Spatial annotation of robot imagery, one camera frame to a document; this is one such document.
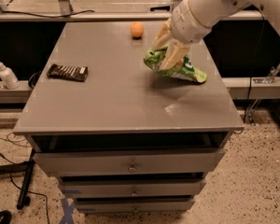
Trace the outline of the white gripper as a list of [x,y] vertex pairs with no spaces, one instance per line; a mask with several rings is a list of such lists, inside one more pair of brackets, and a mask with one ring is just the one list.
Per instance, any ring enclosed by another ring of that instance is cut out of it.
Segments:
[[189,45],[186,44],[198,43],[210,32],[211,29],[202,25],[193,15],[189,0],[183,0],[173,10],[170,20],[162,25],[152,43],[153,50],[167,47],[160,70],[169,70],[174,67],[188,54]]

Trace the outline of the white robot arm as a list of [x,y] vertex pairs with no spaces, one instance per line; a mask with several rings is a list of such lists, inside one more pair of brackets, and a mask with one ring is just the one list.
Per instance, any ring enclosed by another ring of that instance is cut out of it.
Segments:
[[280,35],[280,0],[183,0],[156,35],[152,48],[167,47],[162,70],[175,66],[219,21],[254,6]]

